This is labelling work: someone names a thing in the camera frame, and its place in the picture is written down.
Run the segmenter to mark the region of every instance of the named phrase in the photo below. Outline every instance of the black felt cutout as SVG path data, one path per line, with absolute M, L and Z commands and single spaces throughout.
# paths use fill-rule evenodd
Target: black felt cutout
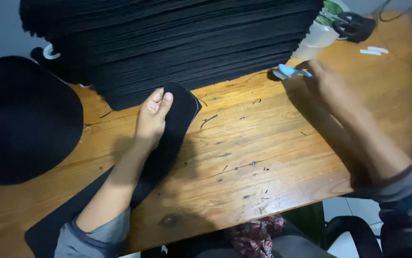
M 27 58 L 0 58 L 0 185 L 54 168 L 82 129 L 82 104 L 68 85 Z
M 130 203 L 131 208 L 137 207 L 168 174 L 176 161 L 190 123 L 201 109 L 197 98 L 178 83 L 166 83 L 165 92 L 173 94 L 173 105 L 166 115 L 165 132 L 160 143 L 147 158 L 141 172 Z M 53 257 L 60 228 L 85 208 L 111 170 L 112 168 L 26 231 L 25 241 L 36 258 Z
M 286 63 L 322 0 L 21 0 L 25 31 L 83 70 L 114 110 L 160 85 L 188 90 Z

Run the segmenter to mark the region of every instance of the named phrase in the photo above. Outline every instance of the patterned fabric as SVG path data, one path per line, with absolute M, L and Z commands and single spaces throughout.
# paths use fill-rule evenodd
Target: patterned fabric
M 271 258 L 271 237 L 280 234 L 284 219 L 272 215 L 225 230 L 226 237 L 233 247 L 246 258 Z

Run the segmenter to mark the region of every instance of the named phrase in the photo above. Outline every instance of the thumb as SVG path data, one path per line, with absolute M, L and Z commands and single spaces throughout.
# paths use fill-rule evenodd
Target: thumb
M 163 96 L 163 100 L 160 103 L 160 108 L 158 109 L 157 116 L 165 118 L 172 104 L 173 104 L 173 94 L 171 92 L 165 93 L 165 95 Z

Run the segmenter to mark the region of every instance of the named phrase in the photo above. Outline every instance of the wood grain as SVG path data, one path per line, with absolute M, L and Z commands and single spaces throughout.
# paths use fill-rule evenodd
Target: wood grain
M 412 156 L 411 33 L 406 18 L 381 23 L 366 42 L 337 41 L 319 58 L 346 76 L 383 130 Z M 390 53 L 360 54 L 367 46 Z M 303 87 L 299 79 L 271 81 L 262 71 L 192 91 L 207 107 L 192 122 L 168 177 L 132 211 L 124 253 L 350 192 L 345 164 L 353 147 Z M 0 257 L 31 257 L 24 232 L 110 168 L 133 136 L 137 107 L 100 118 L 111 111 L 106 102 L 90 89 L 72 88 L 84 106 L 83 136 L 48 173 L 0 186 Z

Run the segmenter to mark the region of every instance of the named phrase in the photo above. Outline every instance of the white plastic ring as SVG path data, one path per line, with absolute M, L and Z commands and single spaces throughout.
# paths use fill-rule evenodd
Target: white plastic ring
M 55 55 L 52 56 L 52 52 L 53 52 L 53 45 L 48 44 L 48 46 L 46 46 L 43 51 L 44 57 L 48 60 L 53 60 L 61 56 L 60 53 L 56 53 Z

